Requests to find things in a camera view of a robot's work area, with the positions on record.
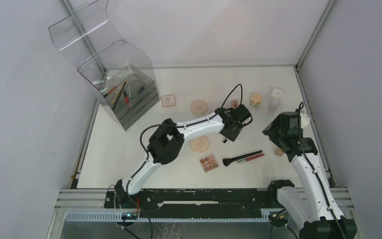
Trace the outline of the black powder brush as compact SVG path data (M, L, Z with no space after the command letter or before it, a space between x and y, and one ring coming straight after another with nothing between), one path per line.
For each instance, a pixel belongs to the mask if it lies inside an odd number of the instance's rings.
M257 154L260 154L260 153L263 153L262 150L258 150L258 151L254 151L254 152L251 152L251 153L247 153L247 154L243 154L243 155L240 155L240 156L236 156L236 157L233 157L233 158L224 158L222 160L222 163L224 166L229 166L232 162L235 162L235 161L238 161L240 159L243 159L243 158L247 158L247 157L250 157L250 156L254 156L254 155L257 155Z

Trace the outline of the wooden handle brush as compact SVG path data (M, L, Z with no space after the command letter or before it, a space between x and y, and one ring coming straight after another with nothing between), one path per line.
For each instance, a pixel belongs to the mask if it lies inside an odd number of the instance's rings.
M123 92L125 85L126 85L126 81L123 82L123 84L121 85L120 89L118 90L118 92L116 93L115 97L113 98L112 106L111 106L112 108L114 108L115 105L117 104L117 101L120 98L120 95Z

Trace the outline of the red lip pencil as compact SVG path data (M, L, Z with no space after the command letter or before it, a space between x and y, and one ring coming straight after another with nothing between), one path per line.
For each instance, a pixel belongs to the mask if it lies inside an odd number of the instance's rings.
M124 97L126 107L127 108L130 107L130 99L126 91L123 91L123 97Z

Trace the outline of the clear liquid bottle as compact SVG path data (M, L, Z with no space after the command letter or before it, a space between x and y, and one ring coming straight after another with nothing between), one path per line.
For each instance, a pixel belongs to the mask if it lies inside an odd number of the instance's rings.
M266 109L266 115L272 116L278 108L280 101L284 95L284 90L273 88L269 99L269 105Z

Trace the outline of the cream jar gold lid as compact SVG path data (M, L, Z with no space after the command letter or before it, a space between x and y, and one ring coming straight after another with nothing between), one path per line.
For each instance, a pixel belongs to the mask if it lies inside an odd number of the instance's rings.
M250 96L250 100L249 100L250 106L254 108L258 108L262 102L262 99L263 99L263 96L261 94L253 93Z

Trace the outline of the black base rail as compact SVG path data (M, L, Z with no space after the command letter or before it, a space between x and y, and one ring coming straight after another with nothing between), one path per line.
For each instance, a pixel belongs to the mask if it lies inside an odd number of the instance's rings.
M144 189L133 196L105 195L106 209L143 209L151 219L259 219L280 207L267 189Z

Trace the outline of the BB cream tube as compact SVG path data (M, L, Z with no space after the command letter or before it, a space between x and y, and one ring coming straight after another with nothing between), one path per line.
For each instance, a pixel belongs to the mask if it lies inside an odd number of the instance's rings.
M231 108L236 109L239 106L239 102L237 100L232 100L230 105Z

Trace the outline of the thin black liner brush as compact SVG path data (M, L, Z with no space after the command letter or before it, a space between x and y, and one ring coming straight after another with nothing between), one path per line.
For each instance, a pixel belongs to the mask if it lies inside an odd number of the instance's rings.
M131 87L130 87L130 85L128 85L128 87L127 87L127 95L128 95L129 102L131 102L132 101L132 94L131 94Z

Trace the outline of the eyeshadow palette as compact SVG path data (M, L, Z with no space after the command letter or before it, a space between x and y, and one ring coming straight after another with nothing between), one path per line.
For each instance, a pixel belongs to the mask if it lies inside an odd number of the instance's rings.
M199 160L199 163L202 166L204 173L207 173L219 167L219 164L213 154L201 158Z

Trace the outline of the round beige sponge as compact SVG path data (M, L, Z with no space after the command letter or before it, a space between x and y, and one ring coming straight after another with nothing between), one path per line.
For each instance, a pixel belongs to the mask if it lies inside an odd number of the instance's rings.
M207 103L204 100L194 100L190 104L190 111L197 116L205 115L207 108Z
M190 148L195 153L206 152L209 148L209 140L206 136L200 136L190 140Z

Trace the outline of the small square pink compact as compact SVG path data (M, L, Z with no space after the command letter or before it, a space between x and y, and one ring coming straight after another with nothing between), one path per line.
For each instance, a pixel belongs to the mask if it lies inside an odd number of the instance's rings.
M176 98L174 94L162 96L162 107L173 107L176 105Z

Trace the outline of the clear acrylic makeup organizer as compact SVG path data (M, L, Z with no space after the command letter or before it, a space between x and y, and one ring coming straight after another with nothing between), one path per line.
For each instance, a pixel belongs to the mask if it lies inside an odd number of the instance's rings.
M73 7L61 1L65 18L48 30L56 49L76 68L95 89L102 108L124 130L128 130L159 101L154 67L150 57L125 40L107 15L109 2L95 0ZM123 92L112 108L112 100L126 81L130 85L132 101L126 107ZM143 83L146 86L140 94ZM111 88L117 88L106 98Z

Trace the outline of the dark concealer stick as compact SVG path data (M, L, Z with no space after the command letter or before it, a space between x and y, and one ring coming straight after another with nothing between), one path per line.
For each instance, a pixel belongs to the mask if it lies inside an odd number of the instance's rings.
M146 86L146 83L144 82L144 83L143 83L143 84L140 86L140 88L139 88L139 90L138 90L138 93L137 93L137 94L140 94L141 92L143 92L143 90L144 90L145 86Z

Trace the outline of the red silver lip gloss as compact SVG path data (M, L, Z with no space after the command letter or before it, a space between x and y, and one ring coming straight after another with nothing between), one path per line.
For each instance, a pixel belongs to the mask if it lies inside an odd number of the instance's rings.
M249 162L249 161L252 161L254 159L263 157L264 155L265 155L264 153L260 153L260 154L256 154L256 155L253 155L253 156L250 156L250 157L247 157L247 158L243 158L243 159L238 160L237 164L242 164L242 163L245 163L245 162Z

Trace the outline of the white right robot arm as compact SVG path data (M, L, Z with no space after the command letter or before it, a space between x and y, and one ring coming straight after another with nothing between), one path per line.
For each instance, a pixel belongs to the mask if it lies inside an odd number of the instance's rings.
M302 184L305 198L286 181L273 181L268 202L283 206L295 221L300 239L353 239L357 226L334 199L312 138L303 137L297 112L279 114L263 131L288 157Z

